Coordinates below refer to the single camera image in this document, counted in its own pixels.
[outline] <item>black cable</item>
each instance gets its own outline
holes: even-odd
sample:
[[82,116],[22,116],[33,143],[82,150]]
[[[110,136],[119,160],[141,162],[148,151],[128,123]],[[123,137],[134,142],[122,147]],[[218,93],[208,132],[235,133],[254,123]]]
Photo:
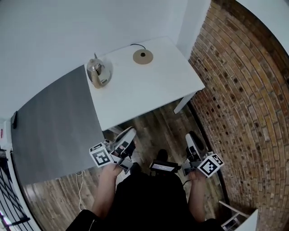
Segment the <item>black cable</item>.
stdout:
[[131,44],[131,45],[139,45],[139,46],[142,46],[142,47],[146,50],[146,48],[145,48],[143,45],[136,44],[136,43],[133,43],[133,44]]
[[186,181],[182,184],[182,186],[184,187],[185,184],[186,184],[187,182],[189,182],[189,181],[191,181],[191,180],[186,180]]

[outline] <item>table leg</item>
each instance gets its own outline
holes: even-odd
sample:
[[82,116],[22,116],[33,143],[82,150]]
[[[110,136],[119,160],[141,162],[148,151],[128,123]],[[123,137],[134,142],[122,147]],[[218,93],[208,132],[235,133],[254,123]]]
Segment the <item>table leg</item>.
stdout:
[[108,130],[110,130],[110,131],[112,131],[112,132],[114,132],[116,134],[120,134],[120,133],[123,132],[123,129],[121,129],[119,126],[112,127],[112,128],[110,128]]
[[179,113],[180,110],[186,105],[186,103],[188,103],[190,101],[190,99],[194,96],[195,92],[190,94],[190,95],[187,95],[185,96],[181,101],[180,103],[177,105],[177,107],[175,108],[175,110],[173,110],[173,112],[176,114],[176,113]]

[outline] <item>black shirt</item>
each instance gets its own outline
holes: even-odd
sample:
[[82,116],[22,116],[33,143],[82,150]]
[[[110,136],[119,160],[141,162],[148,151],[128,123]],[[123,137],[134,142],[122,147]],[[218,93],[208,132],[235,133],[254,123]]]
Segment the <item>black shirt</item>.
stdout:
[[112,208],[105,220],[83,210],[68,227],[71,230],[180,229],[222,231],[216,220],[197,223],[189,211],[186,193],[173,173],[130,175],[117,186]]

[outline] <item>kettle lid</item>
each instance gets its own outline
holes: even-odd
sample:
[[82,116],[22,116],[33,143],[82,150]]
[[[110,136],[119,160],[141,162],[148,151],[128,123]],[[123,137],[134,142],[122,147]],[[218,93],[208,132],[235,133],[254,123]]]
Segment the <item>kettle lid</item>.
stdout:
[[90,59],[89,62],[87,63],[87,70],[94,71],[94,70],[99,70],[103,66],[103,62],[99,60],[94,54],[94,59]]

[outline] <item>sleeve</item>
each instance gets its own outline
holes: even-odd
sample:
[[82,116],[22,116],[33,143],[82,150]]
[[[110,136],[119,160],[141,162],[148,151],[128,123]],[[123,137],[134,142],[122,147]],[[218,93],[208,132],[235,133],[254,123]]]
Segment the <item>sleeve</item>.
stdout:
[[96,227],[102,226],[102,224],[103,220],[101,220],[93,212],[89,210],[82,210],[74,219],[74,221],[70,224],[70,226],[66,229],[66,231],[92,231],[95,230]]
[[215,219],[209,219],[200,224],[200,230],[224,231],[221,225]]

